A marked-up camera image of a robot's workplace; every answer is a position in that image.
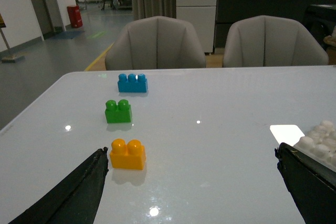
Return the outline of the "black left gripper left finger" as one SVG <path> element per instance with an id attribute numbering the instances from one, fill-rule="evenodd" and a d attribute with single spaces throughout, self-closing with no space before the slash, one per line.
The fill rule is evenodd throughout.
<path id="1" fill-rule="evenodd" d="M 107 151 L 95 151 L 11 223 L 93 223 L 108 173 Z"/>

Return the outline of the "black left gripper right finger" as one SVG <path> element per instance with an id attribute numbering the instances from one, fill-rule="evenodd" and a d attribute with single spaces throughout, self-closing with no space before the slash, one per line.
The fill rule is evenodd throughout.
<path id="1" fill-rule="evenodd" d="M 305 223 L 335 223 L 335 172 L 286 143 L 275 156 Z"/>

